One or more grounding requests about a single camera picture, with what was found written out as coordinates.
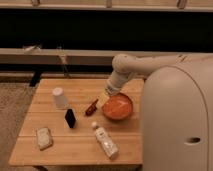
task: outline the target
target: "floor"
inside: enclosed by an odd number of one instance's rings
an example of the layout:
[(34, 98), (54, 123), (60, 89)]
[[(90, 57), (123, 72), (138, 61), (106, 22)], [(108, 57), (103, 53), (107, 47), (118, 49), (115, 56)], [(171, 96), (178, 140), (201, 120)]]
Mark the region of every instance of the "floor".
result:
[[(0, 76), (1, 171), (36, 171), (33, 167), (11, 167), (8, 164), (25, 114), (36, 91), (36, 86), (29, 87), (30, 80), (31, 76), (18, 78)], [(135, 168), (132, 166), (47, 167), (49, 171), (130, 171)]]

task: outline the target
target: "wooden table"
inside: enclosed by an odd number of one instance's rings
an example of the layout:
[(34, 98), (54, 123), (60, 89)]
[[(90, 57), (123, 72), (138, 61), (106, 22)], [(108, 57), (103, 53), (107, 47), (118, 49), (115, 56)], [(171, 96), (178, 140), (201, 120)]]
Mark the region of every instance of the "wooden table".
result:
[[(105, 87), (105, 79), (43, 79), (32, 103), (13, 149), (10, 165), (141, 165), (142, 145), (139, 122), (139, 102), (143, 81), (134, 79), (126, 84), (122, 92), (133, 101), (133, 115), (126, 120), (113, 122), (96, 111), (84, 116), (87, 107)], [(52, 90), (62, 87), (76, 117), (74, 129), (64, 119), (66, 110), (55, 108)], [(91, 123), (103, 126), (119, 148), (119, 156), (111, 161), (96, 141)], [(37, 146), (36, 130), (48, 127), (54, 145), (44, 151)]]

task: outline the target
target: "orange bowl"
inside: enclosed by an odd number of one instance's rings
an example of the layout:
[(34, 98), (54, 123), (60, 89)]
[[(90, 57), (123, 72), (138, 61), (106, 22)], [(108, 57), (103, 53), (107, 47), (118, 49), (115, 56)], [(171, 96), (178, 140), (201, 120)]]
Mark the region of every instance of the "orange bowl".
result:
[(113, 120), (121, 120), (130, 116), (133, 112), (132, 100), (123, 93), (111, 96), (103, 105), (104, 115)]

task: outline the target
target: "white robot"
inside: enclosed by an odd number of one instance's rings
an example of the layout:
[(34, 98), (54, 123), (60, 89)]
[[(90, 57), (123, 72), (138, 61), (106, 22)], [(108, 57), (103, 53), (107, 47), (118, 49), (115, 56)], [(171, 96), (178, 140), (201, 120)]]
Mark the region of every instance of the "white robot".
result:
[(144, 171), (213, 171), (211, 56), (114, 57), (109, 95), (136, 73), (148, 76), (141, 99)]

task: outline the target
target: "white cup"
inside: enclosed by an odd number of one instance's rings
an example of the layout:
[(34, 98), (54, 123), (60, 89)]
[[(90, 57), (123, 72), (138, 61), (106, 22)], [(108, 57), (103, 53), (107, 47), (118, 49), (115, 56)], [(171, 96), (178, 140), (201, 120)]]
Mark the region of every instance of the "white cup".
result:
[(69, 108), (69, 102), (64, 95), (64, 91), (60, 87), (56, 87), (53, 89), (53, 99), (55, 102), (55, 106), (58, 109), (68, 109)]

